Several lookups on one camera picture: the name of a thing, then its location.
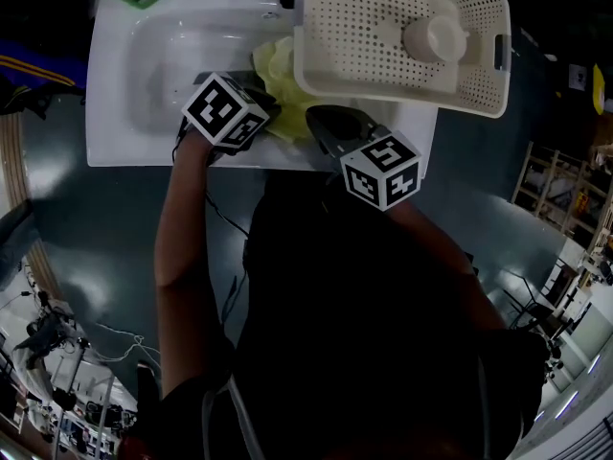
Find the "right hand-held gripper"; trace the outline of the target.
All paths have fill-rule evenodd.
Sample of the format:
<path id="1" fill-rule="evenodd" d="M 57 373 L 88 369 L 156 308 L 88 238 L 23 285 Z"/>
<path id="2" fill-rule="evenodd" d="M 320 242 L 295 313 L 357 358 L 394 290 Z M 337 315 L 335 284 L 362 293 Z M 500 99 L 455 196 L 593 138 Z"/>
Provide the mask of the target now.
<path id="1" fill-rule="evenodd" d="M 383 125 L 364 111 L 331 104 L 310 107 L 306 124 L 332 157 L 338 147 L 360 147 L 340 158 L 351 195 L 387 211 L 420 190 L 421 155 L 399 131 L 383 136 Z"/>

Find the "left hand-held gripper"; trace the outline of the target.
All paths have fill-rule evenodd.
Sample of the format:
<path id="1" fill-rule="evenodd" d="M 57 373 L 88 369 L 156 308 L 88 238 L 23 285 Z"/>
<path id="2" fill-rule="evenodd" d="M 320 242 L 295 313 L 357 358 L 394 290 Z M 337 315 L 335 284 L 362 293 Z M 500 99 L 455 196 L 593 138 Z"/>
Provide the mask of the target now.
<path id="1" fill-rule="evenodd" d="M 226 73 L 208 73 L 182 107 L 181 129 L 199 131 L 214 147 L 235 154 L 248 150 L 255 136 L 281 113 L 265 90 Z"/>

